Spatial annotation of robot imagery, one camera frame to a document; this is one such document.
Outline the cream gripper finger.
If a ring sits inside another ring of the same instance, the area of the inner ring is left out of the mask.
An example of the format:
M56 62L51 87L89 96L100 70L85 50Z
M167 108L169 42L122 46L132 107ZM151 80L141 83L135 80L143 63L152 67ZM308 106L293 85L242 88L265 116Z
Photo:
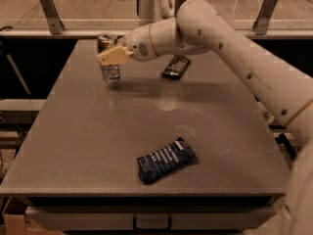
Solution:
M121 65L129 61L134 54L126 46L113 46L97 55L97 60L102 66Z
M126 36L118 36L113 41L114 46L126 46L127 45L127 37Z

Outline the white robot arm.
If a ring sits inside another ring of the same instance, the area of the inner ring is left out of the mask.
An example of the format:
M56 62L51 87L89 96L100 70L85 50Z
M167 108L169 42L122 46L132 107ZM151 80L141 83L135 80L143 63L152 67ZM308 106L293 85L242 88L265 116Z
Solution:
M313 78L235 32L209 3L184 2L177 15L133 29L97 55L103 66L167 54L216 53L302 146L284 200L282 235L313 231Z

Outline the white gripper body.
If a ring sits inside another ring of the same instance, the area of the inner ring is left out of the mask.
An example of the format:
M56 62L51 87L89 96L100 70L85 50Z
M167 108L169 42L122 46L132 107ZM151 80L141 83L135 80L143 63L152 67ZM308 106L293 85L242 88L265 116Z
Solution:
M151 40L151 25L146 24L135 28L126 36L126 46L133 52L132 58L146 62L157 58Z

